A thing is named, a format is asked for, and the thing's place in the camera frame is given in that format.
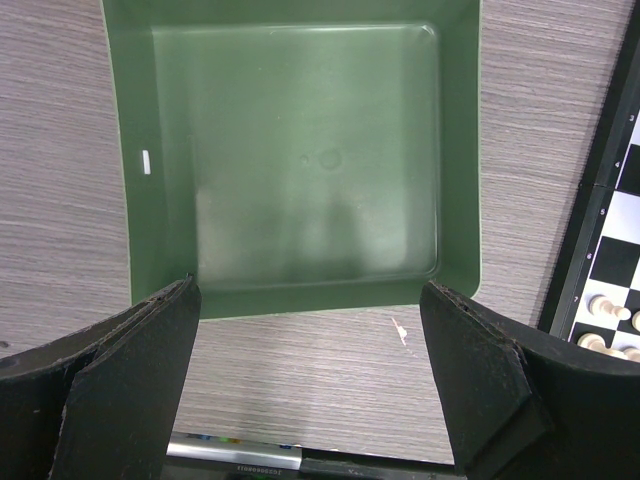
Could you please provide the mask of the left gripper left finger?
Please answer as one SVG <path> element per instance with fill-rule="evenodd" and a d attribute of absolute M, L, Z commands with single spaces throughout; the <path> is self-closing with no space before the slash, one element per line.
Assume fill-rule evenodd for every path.
<path fill-rule="evenodd" d="M 4 479 L 157 479 L 198 329 L 193 276 L 1 360 Z"/>

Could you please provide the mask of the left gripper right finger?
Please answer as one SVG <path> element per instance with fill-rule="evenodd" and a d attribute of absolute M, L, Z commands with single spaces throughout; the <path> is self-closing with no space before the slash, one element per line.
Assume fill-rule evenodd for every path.
<path fill-rule="evenodd" d="M 470 479 L 635 479 L 639 366 L 437 283 L 420 315 L 456 470 Z"/>

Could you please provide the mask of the black white chessboard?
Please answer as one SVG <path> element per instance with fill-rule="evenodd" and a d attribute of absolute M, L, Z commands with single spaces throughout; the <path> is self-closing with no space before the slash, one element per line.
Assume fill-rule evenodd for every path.
<path fill-rule="evenodd" d="M 574 343 L 588 303 L 639 310 L 639 12 L 630 16 L 542 307 L 540 330 Z"/>

